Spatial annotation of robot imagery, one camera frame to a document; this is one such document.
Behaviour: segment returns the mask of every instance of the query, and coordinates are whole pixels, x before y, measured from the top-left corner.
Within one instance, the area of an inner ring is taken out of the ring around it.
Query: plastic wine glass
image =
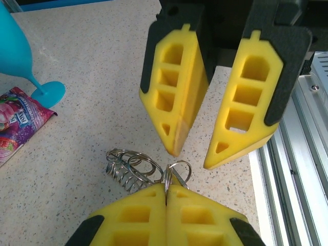
[[[58,81],[40,85],[32,73],[32,52],[24,33],[0,1],[0,73],[23,77],[31,81],[36,90],[32,98],[50,108],[65,94],[65,86]]]

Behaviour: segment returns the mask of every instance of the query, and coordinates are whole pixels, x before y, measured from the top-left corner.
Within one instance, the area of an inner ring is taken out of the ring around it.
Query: cutout hole
[[[175,95],[173,93],[158,91],[156,108],[171,112],[173,109],[174,97]]]
[[[162,124],[163,130],[165,131],[166,136],[170,134],[170,126],[168,124]]]
[[[177,6],[173,6],[168,10],[169,16],[175,16],[179,13],[179,8]]]
[[[150,207],[133,206],[124,208],[118,218],[118,222],[124,223],[138,223],[149,222]]]
[[[181,209],[181,223],[214,224],[214,219],[209,209],[200,207],[183,207]]]
[[[187,233],[188,246],[223,246],[223,234],[206,233],[206,232],[188,232]]]
[[[266,81],[269,70],[269,64],[263,57],[251,55],[245,61],[241,77]]]
[[[262,90],[249,86],[237,85],[233,101],[241,104],[257,106]]]
[[[115,246],[148,246],[149,232],[147,231],[119,231],[114,232]]]
[[[179,73],[172,70],[161,69],[159,83],[167,86],[176,87],[178,84]]]
[[[253,116],[252,113],[230,109],[225,128],[231,131],[240,132],[242,130],[247,132],[251,126]]]
[[[149,193],[146,194],[145,196],[151,196],[151,197],[154,197],[154,196],[156,196],[156,192],[155,192],[155,191],[149,192]]]
[[[183,197],[188,197],[188,196],[187,196],[185,193],[178,191],[178,192],[176,193],[176,197],[178,197],[178,198],[183,198]]]
[[[223,150],[227,149],[229,147],[229,144],[225,143],[225,142],[219,142],[216,146],[216,153],[220,153]]]
[[[183,53],[183,45],[180,44],[170,45],[165,50],[164,59],[162,62],[180,65],[182,59],[182,53]]]

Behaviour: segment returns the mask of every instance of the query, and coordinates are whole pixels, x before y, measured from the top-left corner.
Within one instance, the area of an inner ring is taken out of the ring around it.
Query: yellow foam pad
[[[167,245],[243,246],[230,218],[248,222],[244,215],[176,185],[167,201]]]
[[[277,86],[283,62],[269,41],[253,31],[240,41],[231,75],[215,122],[204,162],[216,168],[263,146],[278,123],[267,126],[264,117]]]
[[[90,246],[165,246],[163,184],[152,185],[94,213],[105,219]]]
[[[173,30],[157,45],[150,87],[140,99],[166,150],[178,156],[208,88],[195,31]]]

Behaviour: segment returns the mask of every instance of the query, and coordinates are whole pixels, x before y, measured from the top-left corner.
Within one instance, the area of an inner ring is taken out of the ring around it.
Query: white countertop
[[[124,196],[105,174],[113,148],[144,152],[162,167],[164,149],[138,97],[148,27],[157,0],[116,0],[14,14],[41,83],[62,81],[51,118],[0,168],[0,245],[60,245],[93,211]],[[191,190],[247,216],[258,229],[247,156],[202,168],[230,69],[218,67],[179,159],[189,161]],[[32,84],[0,75],[0,92]]]

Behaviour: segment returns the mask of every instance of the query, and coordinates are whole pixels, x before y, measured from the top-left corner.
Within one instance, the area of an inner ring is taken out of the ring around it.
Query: colorful packaging
[[[0,96],[0,167],[39,130],[54,111],[14,87]]]

